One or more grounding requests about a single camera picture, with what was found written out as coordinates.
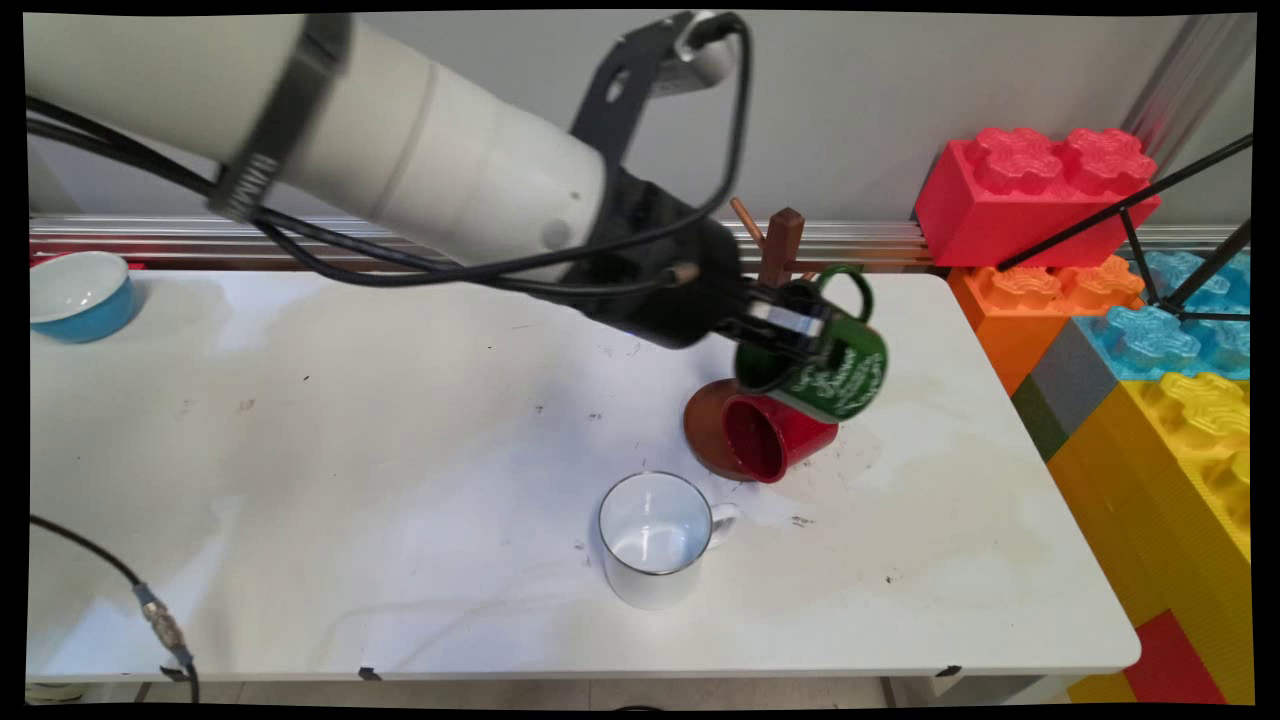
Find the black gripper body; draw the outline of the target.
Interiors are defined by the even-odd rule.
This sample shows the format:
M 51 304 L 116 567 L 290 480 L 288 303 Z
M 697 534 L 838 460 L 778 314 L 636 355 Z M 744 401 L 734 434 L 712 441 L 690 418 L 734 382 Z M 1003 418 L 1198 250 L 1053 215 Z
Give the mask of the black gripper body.
M 691 213 L 691 206 L 659 186 L 621 169 L 609 184 L 588 243 L 595 247 L 625 240 Z M 737 241 L 708 217 L 650 243 L 577 260 L 561 283 L 644 284 L 637 292 L 563 297 L 558 302 L 664 348 L 686 348 L 699 342 L 726 328 L 750 304 Z

